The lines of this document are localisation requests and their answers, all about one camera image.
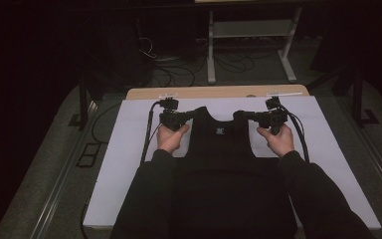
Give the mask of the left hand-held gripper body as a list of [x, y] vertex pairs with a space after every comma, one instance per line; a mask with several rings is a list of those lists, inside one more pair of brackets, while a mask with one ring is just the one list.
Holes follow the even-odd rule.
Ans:
[[179, 113], [179, 102], [173, 98], [167, 98], [160, 101], [163, 112], [159, 115], [160, 123], [171, 130], [178, 130], [187, 122], [185, 113]]

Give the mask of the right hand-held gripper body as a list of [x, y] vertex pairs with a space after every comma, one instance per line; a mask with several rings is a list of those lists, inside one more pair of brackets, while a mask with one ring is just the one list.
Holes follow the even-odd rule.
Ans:
[[287, 113], [278, 97], [266, 100], [267, 112], [257, 114], [259, 127], [269, 128], [272, 134], [278, 134], [281, 126], [287, 121]]

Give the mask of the black tank top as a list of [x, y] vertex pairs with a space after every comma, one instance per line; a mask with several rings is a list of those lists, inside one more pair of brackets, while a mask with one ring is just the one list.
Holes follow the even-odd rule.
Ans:
[[171, 239], [293, 239], [279, 160], [254, 155], [243, 112], [218, 121], [199, 108], [187, 153], [176, 162]]

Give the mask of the person's left hand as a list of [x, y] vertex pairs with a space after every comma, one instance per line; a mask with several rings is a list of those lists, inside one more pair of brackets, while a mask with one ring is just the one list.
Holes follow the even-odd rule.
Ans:
[[172, 153], [180, 147], [181, 138], [190, 126], [184, 124], [176, 131], [162, 125], [157, 132], [157, 148]]

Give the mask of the person's right hand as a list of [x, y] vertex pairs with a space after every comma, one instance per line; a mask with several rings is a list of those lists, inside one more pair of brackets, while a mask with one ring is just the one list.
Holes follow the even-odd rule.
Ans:
[[273, 134], [262, 127], [258, 127], [257, 132], [267, 141], [267, 146], [278, 157], [283, 157], [287, 153], [294, 151], [293, 134], [286, 124], [280, 127], [277, 134]]

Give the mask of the long clear tape strip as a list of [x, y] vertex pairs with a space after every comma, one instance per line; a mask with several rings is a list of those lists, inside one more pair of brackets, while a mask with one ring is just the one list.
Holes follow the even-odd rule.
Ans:
[[266, 97], [293, 97], [293, 96], [304, 96], [302, 92], [296, 92], [296, 93], [266, 93]]

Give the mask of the black floor stand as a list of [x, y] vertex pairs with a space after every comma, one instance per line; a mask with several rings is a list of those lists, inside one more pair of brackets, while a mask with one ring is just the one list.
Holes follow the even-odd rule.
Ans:
[[80, 112], [72, 116], [69, 126], [77, 126], [83, 130], [90, 116], [91, 105], [101, 99], [101, 86], [95, 77], [81, 75], [79, 78]]
[[351, 113], [358, 126], [364, 127], [366, 124], [377, 124], [379, 122], [371, 110], [362, 108], [363, 78], [359, 67], [350, 65], [337, 67], [330, 73], [326, 73], [306, 85], [306, 88], [312, 91], [332, 79], [335, 79], [335, 83], [332, 87], [332, 93], [335, 96], [343, 97], [349, 90], [352, 90]]

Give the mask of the white table cover sheet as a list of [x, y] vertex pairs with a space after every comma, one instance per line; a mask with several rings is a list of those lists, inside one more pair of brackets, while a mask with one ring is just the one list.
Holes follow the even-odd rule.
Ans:
[[[266, 98], [181, 99], [178, 110], [188, 112], [205, 107], [221, 121], [231, 120], [233, 113], [264, 112]], [[314, 97], [280, 97], [291, 113], [302, 122], [309, 160], [319, 165], [337, 184], [350, 208], [370, 229], [381, 227], [357, 179], [350, 169], [318, 103]], [[95, 183], [84, 225], [109, 228], [117, 217], [127, 190], [139, 166], [148, 112], [162, 112], [153, 100], [125, 100], [114, 124], [105, 156]]]

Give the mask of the white table frame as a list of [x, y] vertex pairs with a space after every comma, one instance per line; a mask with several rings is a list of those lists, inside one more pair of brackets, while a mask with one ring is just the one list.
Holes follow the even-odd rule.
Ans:
[[301, 7], [296, 8], [290, 19], [215, 21], [214, 12], [210, 11], [207, 56], [208, 83], [210, 85], [216, 83], [214, 40], [246, 37], [285, 37], [286, 43], [280, 50], [278, 50], [278, 56], [286, 73], [287, 80], [294, 83], [296, 81], [296, 75], [287, 55], [291, 47], [301, 12]]

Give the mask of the black floor socket frame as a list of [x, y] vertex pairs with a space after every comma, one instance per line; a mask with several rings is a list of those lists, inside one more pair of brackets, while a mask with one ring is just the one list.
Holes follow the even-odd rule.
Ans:
[[100, 150], [100, 143], [87, 143], [80, 158], [76, 162], [76, 167], [91, 168], [95, 165]]

